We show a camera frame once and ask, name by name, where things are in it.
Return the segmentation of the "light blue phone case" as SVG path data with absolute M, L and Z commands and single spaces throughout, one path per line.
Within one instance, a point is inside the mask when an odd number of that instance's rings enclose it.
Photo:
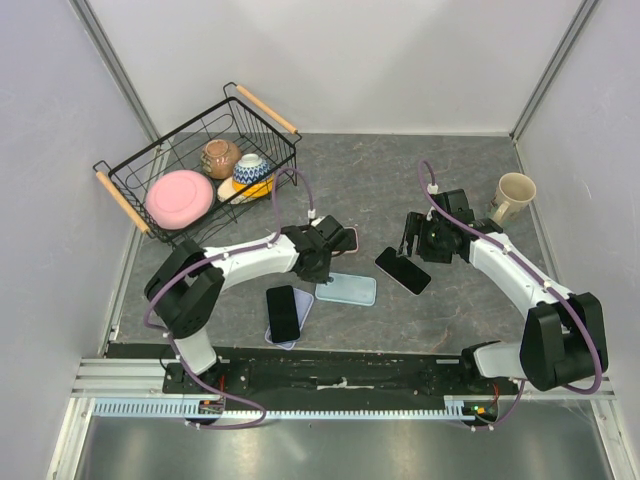
M 342 273 L 330 273 L 328 281 L 315 289 L 318 300 L 364 307 L 375 304 L 376 293 L 374 278 Z

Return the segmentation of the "pink edged black phone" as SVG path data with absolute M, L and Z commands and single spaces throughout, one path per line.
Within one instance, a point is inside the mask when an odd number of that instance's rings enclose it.
M 376 257 L 374 263 L 386 275 L 413 295 L 420 295 L 431 283 L 431 276 L 428 273 L 416 266 L 408 258 L 399 256 L 392 247 L 385 248 Z

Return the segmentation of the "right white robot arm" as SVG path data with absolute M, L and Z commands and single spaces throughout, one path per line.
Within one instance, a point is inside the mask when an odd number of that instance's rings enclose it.
M 591 293 L 576 294 L 544 274 L 498 224 L 475 217 L 463 190 L 439 192 L 430 184 L 426 197 L 428 212 L 407 215 L 396 254 L 443 264 L 460 257 L 486 275 L 524 319 L 519 342 L 485 342 L 463 351 L 460 386 L 477 394 L 494 378 L 511 377 L 540 391 L 597 391 L 608 366 L 599 300 Z

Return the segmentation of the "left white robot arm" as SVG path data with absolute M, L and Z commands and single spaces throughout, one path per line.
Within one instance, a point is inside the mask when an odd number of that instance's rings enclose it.
M 185 240 L 145 286 L 149 310 L 143 321 L 152 328 L 150 315 L 161 319 L 157 328 L 187 367 L 185 382 L 198 393 L 211 392 L 220 371 L 206 325 L 220 294 L 255 278 L 290 272 L 302 281 L 325 284 L 333 254 L 348 240 L 348 229 L 331 215 L 227 247 L 202 248 Z

